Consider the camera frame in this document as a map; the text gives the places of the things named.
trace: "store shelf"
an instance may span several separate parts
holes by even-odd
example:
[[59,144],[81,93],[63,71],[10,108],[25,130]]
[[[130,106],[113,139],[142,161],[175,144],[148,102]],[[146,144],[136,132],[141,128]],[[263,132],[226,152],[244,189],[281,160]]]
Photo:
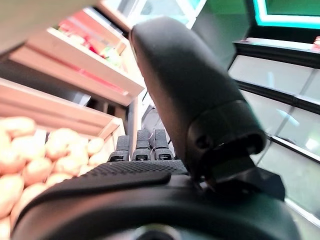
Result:
[[303,149],[302,147],[299,147],[291,142],[288,142],[278,136],[272,136],[270,138],[270,140],[276,144],[281,145],[282,147],[285,147],[286,149],[290,149],[291,151],[294,151],[295,153],[314,161],[317,164],[320,164],[320,156],[318,156],[310,151],[307,151],[307,150]]
[[124,44],[126,47],[122,50],[123,62],[128,72],[111,65],[86,47],[74,43],[54,28],[30,37],[25,46],[9,55],[9,59],[128,106],[144,89],[144,83],[141,75],[133,75],[130,71],[132,67],[125,58],[131,49],[128,47],[129,42]]
[[91,137],[108,137],[122,120],[68,100],[0,78],[0,117],[32,118],[48,132],[70,128]]
[[294,96],[287,92],[278,91],[266,86],[261,86],[257,84],[253,84],[246,81],[235,80],[241,90],[245,90],[247,92],[269,98],[272,100],[276,100],[278,102],[293,105],[294,104]]
[[315,99],[311,99],[309,97],[301,96],[298,94],[293,95],[287,92],[275,90],[257,84],[252,84],[245,81],[235,81],[241,90],[320,115],[320,102]]
[[268,59],[320,69],[320,52],[311,49],[299,49],[283,45],[271,45],[265,42],[236,41],[237,55]]

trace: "wooden shelf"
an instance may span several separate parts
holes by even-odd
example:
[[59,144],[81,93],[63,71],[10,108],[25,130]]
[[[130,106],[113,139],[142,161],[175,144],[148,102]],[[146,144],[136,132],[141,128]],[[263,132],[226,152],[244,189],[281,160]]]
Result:
[[107,138],[120,118],[0,78],[0,117],[32,118],[48,132],[70,128],[80,134]]
[[[116,36],[107,28],[104,29],[109,35]],[[144,89],[145,84],[138,67],[132,66],[137,63],[129,41],[125,38],[119,39],[117,45],[125,46],[124,49],[118,49],[121,49],[122,61],[127,72],[111,65],[86,47],[74,43],[54,28],[30,37],[25,46],[9,55],[9,59],[89,93],[128,106]]]

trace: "produce display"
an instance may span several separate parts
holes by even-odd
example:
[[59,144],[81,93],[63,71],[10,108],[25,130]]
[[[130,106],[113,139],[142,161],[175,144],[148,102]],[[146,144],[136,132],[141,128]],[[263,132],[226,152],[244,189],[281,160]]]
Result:
[[34,136],[36,129],[28,117],[0,119],[0,240],[10,238],[20,212],[33,198],[105,163],[111,153],[99,137],[88,141],[60,128],[45,143]]

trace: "robotic hand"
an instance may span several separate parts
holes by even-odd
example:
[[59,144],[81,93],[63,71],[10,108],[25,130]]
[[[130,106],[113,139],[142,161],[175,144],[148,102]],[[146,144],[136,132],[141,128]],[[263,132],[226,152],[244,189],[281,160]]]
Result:
[[250,159],[264,131],[208,47],[167,17],[129,37],[181,160],[139,153],[65,180],[26,206],[12,239],[299,240],[281,178]]

